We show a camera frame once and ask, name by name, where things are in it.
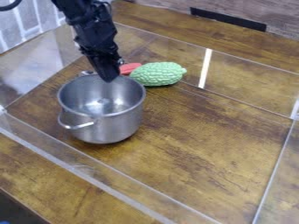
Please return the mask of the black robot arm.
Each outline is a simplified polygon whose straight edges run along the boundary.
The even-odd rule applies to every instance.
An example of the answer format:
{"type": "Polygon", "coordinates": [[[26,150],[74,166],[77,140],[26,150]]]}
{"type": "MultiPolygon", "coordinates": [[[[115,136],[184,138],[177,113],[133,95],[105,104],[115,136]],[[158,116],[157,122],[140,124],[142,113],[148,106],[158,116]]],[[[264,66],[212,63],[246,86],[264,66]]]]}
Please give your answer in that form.
{"type": "Polygon", "coordinates": [[[117,53],[110,3],[101,0],[50,0],[73,28],[81,54],[103,82],[118,75],[122,59],[117,53]]]}

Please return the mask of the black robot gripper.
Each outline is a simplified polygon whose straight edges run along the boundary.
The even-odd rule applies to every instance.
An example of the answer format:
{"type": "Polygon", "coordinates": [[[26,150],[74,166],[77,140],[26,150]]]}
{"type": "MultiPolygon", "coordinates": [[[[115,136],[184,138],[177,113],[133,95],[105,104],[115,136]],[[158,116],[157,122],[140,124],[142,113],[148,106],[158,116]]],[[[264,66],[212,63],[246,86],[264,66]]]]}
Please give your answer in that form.
{"type": "Polygon", "coordinates": [[[117,29],[111,21],[110,3],[105,0],[61,0],[61,11],[66,24],[75,32],[74,42],[81,53],[87,55],[103,82],[110,82],[118,75],[117,29]]]}

